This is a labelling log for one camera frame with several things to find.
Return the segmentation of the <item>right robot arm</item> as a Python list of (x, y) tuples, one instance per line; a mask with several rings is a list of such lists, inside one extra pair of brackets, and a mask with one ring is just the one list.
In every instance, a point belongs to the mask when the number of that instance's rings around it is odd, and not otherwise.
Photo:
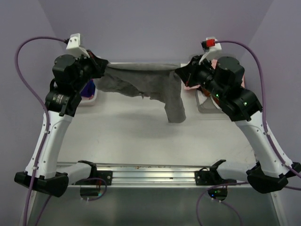
[(249, 183), (257, 192), (266, 194), (282, 190), (294, 172), (301, 171), (280, 148), (272, 132), (265, 131), (263, 107), (257, 96), (241, 83), (245, 69), (229, 56), (217, 60), (216, 66), (195, 56), (188, 65), (175, 70), (185, 85), (199, 85), (218, 99), (219, 107), (243, 132), (256, 157), (256, 164), (219, 160), (209, 170), (199, 170), (197, 185), (221, 185), (237, 181)]

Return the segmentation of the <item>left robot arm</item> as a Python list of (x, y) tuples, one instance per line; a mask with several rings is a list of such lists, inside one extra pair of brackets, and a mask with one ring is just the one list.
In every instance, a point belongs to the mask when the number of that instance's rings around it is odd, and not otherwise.
[(46, 110), (34, 154), (24, 171), (14, 181), (31, 190), (61, 197), (67, 187), (78, 181), (87, 185), (98, 179), (96, 165), (89, 161), (57, 171), (57, 159), (65, 133), (82, 100), (81, 91), (89, 81), (104, 75), (108, 60), (87, 56), (62, 55), (55, 59), (50, 91), (45, 98)]

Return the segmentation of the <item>grey towel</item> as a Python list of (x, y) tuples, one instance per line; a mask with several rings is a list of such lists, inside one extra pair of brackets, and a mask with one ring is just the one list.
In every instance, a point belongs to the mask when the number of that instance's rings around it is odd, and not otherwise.
[(102, 92), (158, 100), (165, 104), (169, 123), (182, 123), (186, 114), (182, 80), (175, 72), (179, 67), (180, 64), (166, 63), (109, 63), (103, 77), (94, 79), (94, 84)]

